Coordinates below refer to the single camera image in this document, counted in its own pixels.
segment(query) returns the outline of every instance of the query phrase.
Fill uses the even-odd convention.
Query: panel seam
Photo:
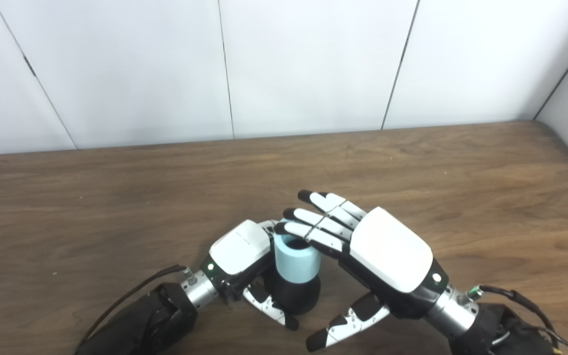
[[[227,100],[229,102],[229,118],[232,121],[232,139],[236,139],[236,133],[234,129],[234,112],[232,110],[232,93],[229,90],[229,72],[227,70],[227,52],[225,51],[225,36],[223,34],[223,14],[220,9],[220,0],[218,3],[218,21],[220,23],[220,40],[223,43],[223,62],[225,63],[225,81],[227,81]]]
[[[10,33],[10,36],[12,36],[14,43],[16,44],[16,47],[19,49],[19,51],[21,52],[21,55],[23,56],[23,59],[25,60],[26,63],[29,63],[29,59],[27,58],[27,56],[25,55],[25,52],[23,52],[23,48],[21,47],[21,45],[19,44],[19,41],[16,39],[16,36],[14,36],[14,33],[12,32],[12,29],[10,29],[10,26],[8,24],[8,22],[6,21],[6,18],[4,18],[4,14],[1,12],[0,10],[0,18],[1,20],[4,22],[4,24],[6,25],[6,28],[8,30],[8,32]],[[45,90],[45,87],[43,87],[43,83],[41,83],[40,79],[38,78],[38,74],[36,73],[36,70],[32,70],[32,74],[34,75],[34,77],[36,78],[36,81],[38,82],[39,87],[41,87],[41,91],[43,91],[43,94],[45,95],[45,98],[47,99],[48,103],[50,104],[50,106],[52,107],[52,110],[54,110],[54,114],[56,115],[56,117],[58,118],[58,120],[60,121],[61,125],[63,126],[63,129],[65,130],[65,133],[67,133],[67,136],[70,138],[71,143],[74,145],[74,148],[78,149],[78,146],[76,144],[76,142],[74,142],[73,137],[71,136],[70,131],[67,129],[67,126],[65,125],[65,122],[63,122],[63,119],[61,118],[61,115],[58,113],[58,110],[56,110],[56,106],[54,106],[54,103],[52,102],[52,99],[49,97],[49,95],[47,94],[47,91]]]
[[[534,118],[532,119],[532,121],[536,121],[536,119],[538,118],[538,115],[540,115],[541,112],[543,112],[543,108],[545,108],[545,106],[547,105],[547,103],[549,102],[549,100],[552,98],[552,96],[554,96],[556,90],[558,90],[558,88],[560,87],[562,81],[564,80],[565,76],[568,74],[568,67],[567,70],[565,70],[564,74],[562,74],[561,78],[558,80],[558,82],[556,83],[554,90],[552,90],[552,92],[549,93],[549,95],[547,96],[547,98],[545,99],[545,101],[543,102],[543,104],[540,106],[540,108],[538,109],[538,112],[536,112],[536,115],[534,116]]]
[[[398,76],[400,75],[400,69],[402,68],[402,63],[404,61],[404,54],[406,53],[406,48],[409,45],[409,38],[411,37],[411,31],[413,30],[413,23],[415,23],[415,16],[418,14],[419,6],[420,6],[420,0],[418,0],[418,2],[415,3],[415,9],[413,9],[413,17],[411,18],[411,24],[409,25],[409,32],[407,32],[406,39],[404,40],[403,52],[400,56],[400,63],[398,63],[396,76],[394,77],[394,83],[391,86],[390,99],[387,101],[387,108],[385,108],[385,116],[383,116],[383,123],[381,124],[381,130],[385,128],[385,121],[387,120],[387,114],[390,111],[391,100],[394,97],[394,92],[396,91],[396,83],[398,83]]]

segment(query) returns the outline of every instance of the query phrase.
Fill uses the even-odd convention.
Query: black fingertip
[[[327,342],[327,329],[322,329],[306,338],[306,349],[311,353],[325,348]]]
[[[311,194],[313,194],[312,191],[302,190],[302,191],[299,191],[299,192],[297,193],[297,198],[298,198],[300,201],[306,202],[306,204],[312,204],[312,202],[311,202]]]
[[[279,235],[286,235],[286,234],[290,234],[290,232],[288,232],[286,230],[286,223],[288,222],[280,222],[278,224],[275,225],[275,227],[273,229],[275,229],[275,232]]]
[[[258,283],[251,285],[248,292],[251,293],[251,296],[253,296],[259,303],[266,301],[266,299],[271,296],[269,292]]]
[[[333,326],[347,325],[347,324],[348,324],[348,320],[345,319],[345,317],[342,316],[342,315],[338,315],[338,316],[334,317],[334,319],[332,319],[329,323],[330,328],[332,328]]]
[[[296,209],[285,209],[284,212],[282,213],[282,215],[283,215],[284,218],[286,218],[286,219],[296,220],[296,218],[295,218],[295,210],[296,210]]]
[[[299,322],[297,321],[297,319],[295,319],[295,317],[284,314],[284,326],[286,327],[286,329],[296,331],[297,329],[299,329]]]

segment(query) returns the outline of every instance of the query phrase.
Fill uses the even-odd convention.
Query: white back of hand cover
[[[426,277],[433,252],[417,234],[376,207],[352,233],[350,255],[400,292],[412,292]]]
[[[246,220],[215,241],[210,255],[227,274],[246,270],[269,252],[271,240],[257,223]]]

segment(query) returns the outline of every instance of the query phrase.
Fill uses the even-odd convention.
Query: wood grain
[[[126,290],[198,265],[246,218],[302,206],[302,188],[385,207],[453,284],[522,290],[568,338],[568,149],[522,122],[0,155],[0,354],[70,355]],[[365,293],[332,260],[320,277],[297,332],[215,302],[168,353],[305,354],[307,335]],[[449,351],[423,321],[390,317],[323,353]]]

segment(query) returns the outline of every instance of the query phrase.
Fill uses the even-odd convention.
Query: white finger segment
[[[350,229],[334,222],[334,220],[325,218],[325,216],[320,214],[307,211],[305,209],[295,209],[293,211],[293,215],[297,220],[314,225],[315,227],[330,232],[345,241],[350,241],[352,238],[352,231]]]
[[[338,205],[339,207],[344,209],[349,214],[353,215],[354,218],[358,220],[362,220],[363,217],[365,217],[365,215],[367,214],[367,212],[363,211],[360,207],[356,206],[355,204],[352,204],[352,202],[346,200],[345,198],[339,195],[335,195],[334,193],[327,193],[327,195],[325,195],[325,199],[329,200],[333,204]]]
[[[354,218],[354,216],[339,207],[339,204],[329,201],[324,196],[313,192],[310,195],[310,200],[315,207],[321,211],[325,211],[326,216],[333,216],[344,225],[347,225],[350,229],[354,229],[358,225],[358,219]]]
[[[311,225],[296,222],[284,223],[284,230],[289,234],[300,236],[307,242],[315,241],[338,252],[343,251],[343,241]]]

